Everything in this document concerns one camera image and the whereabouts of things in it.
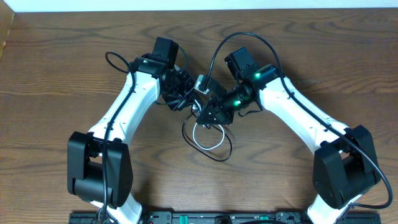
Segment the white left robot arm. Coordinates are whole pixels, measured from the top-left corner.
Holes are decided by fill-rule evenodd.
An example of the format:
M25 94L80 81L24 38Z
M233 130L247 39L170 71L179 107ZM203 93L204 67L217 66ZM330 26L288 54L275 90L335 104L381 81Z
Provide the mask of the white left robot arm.
M75 131L67 143L67 189L98 207L71 213L70 223L148 223L131 192L129 143L158 97L173 111L193 100L193 80L175 64L180 47L158 37L153 51L126 64L126 82L106 114L87 133Z

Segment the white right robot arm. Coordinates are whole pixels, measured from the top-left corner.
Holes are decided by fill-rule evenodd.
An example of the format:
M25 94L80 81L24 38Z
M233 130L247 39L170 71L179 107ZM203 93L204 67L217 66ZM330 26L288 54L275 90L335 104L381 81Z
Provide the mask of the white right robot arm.
M304 97L273 64L261 67L244 47L225 58L238 85L226 91L200 75L195 89L212 97L197 124L231 124L235 112L255 102L278 116L314 155L315 201L307 210L312 223L336 223L349 205L380 182L371 133L362 125L349 128Z

